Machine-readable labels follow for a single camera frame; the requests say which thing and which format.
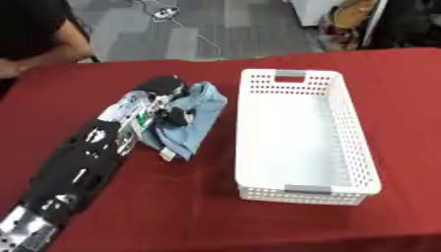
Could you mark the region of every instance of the towel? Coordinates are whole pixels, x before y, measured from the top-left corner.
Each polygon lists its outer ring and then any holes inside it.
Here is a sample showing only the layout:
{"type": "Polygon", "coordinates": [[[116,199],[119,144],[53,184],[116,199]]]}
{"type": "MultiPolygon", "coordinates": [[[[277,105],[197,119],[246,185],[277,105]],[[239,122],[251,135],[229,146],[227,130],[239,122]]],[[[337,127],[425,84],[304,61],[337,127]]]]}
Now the towel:
{"type": "Polygon", "coordinates": [[[213,124],[227,104],[225,96],[208,82],[193,85],[186,97],[174,100],[171,106],[193,112],[193,120],[187,126],[155,124],[144,132],[141,142],[168,154],[177,154],[189,160],[196,154],[213,124]]]}

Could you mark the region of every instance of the floor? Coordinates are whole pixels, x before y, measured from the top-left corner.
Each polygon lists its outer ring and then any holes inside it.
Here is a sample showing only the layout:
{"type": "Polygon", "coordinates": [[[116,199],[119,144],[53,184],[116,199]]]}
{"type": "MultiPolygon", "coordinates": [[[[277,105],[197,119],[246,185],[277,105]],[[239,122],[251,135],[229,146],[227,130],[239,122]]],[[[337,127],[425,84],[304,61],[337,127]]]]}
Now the floor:
{"type": "MultiPolygon", "coordinates": [[[[158,4],[143,0],[147,11],[158,4]]],[[[70,0],[103,61],[218,60],[320,51],[282,0],[158,0],[178,5],[176,21],[155,23],[134,0],[70,0]]]]}

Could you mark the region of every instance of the white basket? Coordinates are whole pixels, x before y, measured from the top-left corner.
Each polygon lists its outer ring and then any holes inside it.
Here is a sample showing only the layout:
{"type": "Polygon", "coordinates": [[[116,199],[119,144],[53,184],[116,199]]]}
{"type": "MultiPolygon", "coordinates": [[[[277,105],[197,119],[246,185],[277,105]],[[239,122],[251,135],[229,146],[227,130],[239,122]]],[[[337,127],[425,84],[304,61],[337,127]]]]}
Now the white basket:
{"type": "Polygon", "coordinates": [[[381,183],[344,78],[333,71],[242,72],[235,177],[247,200],[358,205],[381,183]],[[302,83],[277,83],[276,77],[302,83]]]}

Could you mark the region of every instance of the table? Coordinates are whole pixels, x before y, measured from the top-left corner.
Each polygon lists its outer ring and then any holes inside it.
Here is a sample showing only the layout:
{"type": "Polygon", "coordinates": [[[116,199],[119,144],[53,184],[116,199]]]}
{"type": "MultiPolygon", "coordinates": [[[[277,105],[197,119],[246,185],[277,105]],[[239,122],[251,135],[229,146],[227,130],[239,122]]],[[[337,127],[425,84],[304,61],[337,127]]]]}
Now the table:
{"type": "Polygon", "coordinates": [[[441,85],[437,49],[300,54],[220,62],[64,65],[27,72],[0,104],[0,216],[51,151],[148,78],[211,81],[229,98],[199,153],[166,163],[138,147],[50,251],[440,251],[441,85]],[[240,200],[233,179],[246,68],[344,74],[383,181],[358,207],[240,200]]]}

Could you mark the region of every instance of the cloth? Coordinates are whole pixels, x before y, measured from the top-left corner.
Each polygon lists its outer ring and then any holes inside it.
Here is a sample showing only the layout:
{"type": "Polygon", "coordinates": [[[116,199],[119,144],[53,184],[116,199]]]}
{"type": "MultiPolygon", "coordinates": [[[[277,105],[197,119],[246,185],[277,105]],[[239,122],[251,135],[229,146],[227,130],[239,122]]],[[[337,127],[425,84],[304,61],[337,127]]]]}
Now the cloth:
{"type": "Polygon", "coordinates": [[[52,36],[67,18],[62,1],[0,1],[0,58],[18,60],[52,48],[52,36]]]}
{"type": "Polygon", "coordinates": [[[216,119],[226,106],[227,99],[211,83],[195,84],[189,95],[174,100],[170,105],[184,111],[194,110],[188,126],[155,125],[146,131],[141,141],[157,150],[169,148],[181,158],[189,160],[199,149],[216,119]]]}
{"type": "Polygon", "coordinates": [[[62,140],[145,80],[172,73],[188,83],[210,80],[228,98],[198,154],[164,162],[139,145],[50,252],[441,251],[440,60],[438,49],[407,49],[31,70],[0,103],[0,216],[62,140]],[[342,73],[382,192],[357,207],[240,200],[235,120],[246,68],[342,73]]]}

